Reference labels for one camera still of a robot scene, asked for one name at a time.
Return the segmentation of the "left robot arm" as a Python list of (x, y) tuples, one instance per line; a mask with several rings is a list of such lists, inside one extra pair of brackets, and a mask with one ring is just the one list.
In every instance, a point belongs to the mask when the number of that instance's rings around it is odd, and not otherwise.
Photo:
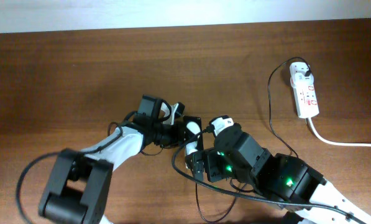
[(116, 123), (113, 133), (94, 146), (58, 153), (38, 207), (54, 223), (108, 223), (104, 211), (112, 173), (127, 159), (154, 144), (177, 146), (185, 106), (143, 95), (138, 110)]

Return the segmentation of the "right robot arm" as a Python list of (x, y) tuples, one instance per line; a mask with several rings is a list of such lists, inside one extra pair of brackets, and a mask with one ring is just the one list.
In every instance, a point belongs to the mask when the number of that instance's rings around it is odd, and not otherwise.
[(231, 119), (208, 127), (214, 146), (203, 148), (201, 126), (186, 125), (186, 165), (193, 178), (211, 183), (237, 180), (252, 187), (246, 194), (294, 213), (297, 223), (371, 223), (371, 216), (343, 196), (300, 158), (272, 155)]

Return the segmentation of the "black smartphone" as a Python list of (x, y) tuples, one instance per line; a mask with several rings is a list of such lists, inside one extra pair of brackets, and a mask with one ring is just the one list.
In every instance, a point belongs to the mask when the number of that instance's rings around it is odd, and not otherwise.
[[(184, 116), (183, 122), (185, 124), (185, 141), (191, 139), (193, 136), (202, 131), (200, 117)], [(202, 151), (203, 149), (203, 137), (202, 135), (199, 135), (194, 141), (189, 142), (185, 146), (185, 155), (189, 156), (190, 154), (197, 151)]]

